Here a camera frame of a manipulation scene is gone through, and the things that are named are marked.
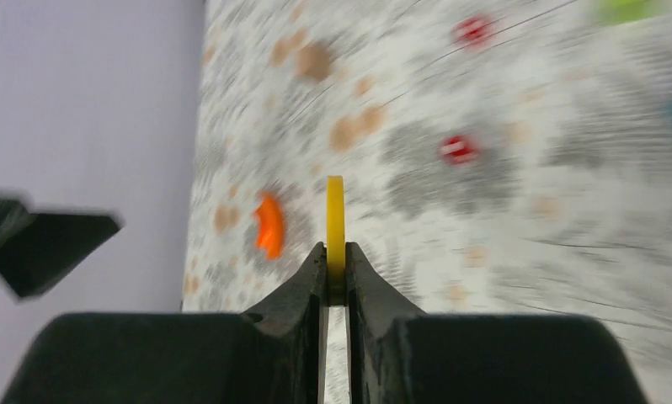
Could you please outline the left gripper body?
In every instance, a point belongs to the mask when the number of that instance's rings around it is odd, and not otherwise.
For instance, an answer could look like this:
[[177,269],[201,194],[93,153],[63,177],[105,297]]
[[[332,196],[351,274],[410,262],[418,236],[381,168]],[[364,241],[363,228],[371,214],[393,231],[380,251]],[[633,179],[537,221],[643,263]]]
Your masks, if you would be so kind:
[[0,278],[19,299],[41,296],[120,229],[109,212],[32,211],[0,194]]

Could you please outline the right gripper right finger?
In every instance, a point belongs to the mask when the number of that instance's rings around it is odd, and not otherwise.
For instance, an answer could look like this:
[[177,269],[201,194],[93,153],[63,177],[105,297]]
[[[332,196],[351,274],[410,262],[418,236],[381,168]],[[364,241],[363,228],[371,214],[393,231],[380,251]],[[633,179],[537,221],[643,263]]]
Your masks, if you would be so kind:
[[644,403],[620,344],[581,315],[428,314],[346,248],[353,403]]

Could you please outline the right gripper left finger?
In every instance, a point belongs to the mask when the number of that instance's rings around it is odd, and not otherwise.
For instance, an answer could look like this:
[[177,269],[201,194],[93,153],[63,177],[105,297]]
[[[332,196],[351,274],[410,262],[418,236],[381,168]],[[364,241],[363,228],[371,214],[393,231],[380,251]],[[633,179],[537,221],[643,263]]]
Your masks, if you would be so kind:
[[328,307],[316,244],[241,313],[68,313],[27,350],[5,403],[320,403]]

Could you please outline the yellow round button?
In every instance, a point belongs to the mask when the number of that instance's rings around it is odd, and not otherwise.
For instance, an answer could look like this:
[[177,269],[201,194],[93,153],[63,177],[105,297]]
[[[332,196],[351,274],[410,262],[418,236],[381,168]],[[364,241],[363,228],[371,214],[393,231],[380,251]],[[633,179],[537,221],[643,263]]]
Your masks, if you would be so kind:
[[341,176],[329,176],[326,198],[326,247],[329,289],[341,295],[345,286],[345,213],[344,180]]

